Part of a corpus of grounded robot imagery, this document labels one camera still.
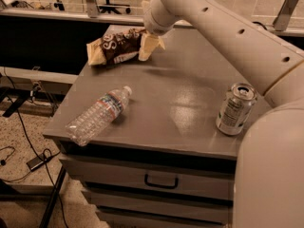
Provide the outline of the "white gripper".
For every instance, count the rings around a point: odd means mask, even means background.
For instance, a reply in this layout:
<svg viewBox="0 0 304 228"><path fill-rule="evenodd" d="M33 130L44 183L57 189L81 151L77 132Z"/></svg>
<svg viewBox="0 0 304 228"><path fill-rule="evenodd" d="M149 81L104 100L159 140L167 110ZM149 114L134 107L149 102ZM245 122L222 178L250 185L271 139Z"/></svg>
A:
<svg viewBox="0 0 304 228"><path fill-rule="evenodd" d="M162 43L159 36L174 26L175 16L167 10L161 0L142 1L142 10L144 27L151 33L142 35L139 50L139 60L146 61Z"/></svg>

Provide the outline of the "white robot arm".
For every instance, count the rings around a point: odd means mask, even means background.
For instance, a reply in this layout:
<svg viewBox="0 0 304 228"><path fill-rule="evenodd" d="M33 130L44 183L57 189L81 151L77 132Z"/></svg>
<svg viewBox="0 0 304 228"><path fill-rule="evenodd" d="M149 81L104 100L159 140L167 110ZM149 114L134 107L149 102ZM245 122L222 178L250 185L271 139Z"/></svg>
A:
<svg viewBox="0 0 304 228"><path fill-rule="evenodd" d="M185 20L264 97L271 110L237 156L233 228L304 228L304 51L215 0L150 0L147 30Z"/></svg>

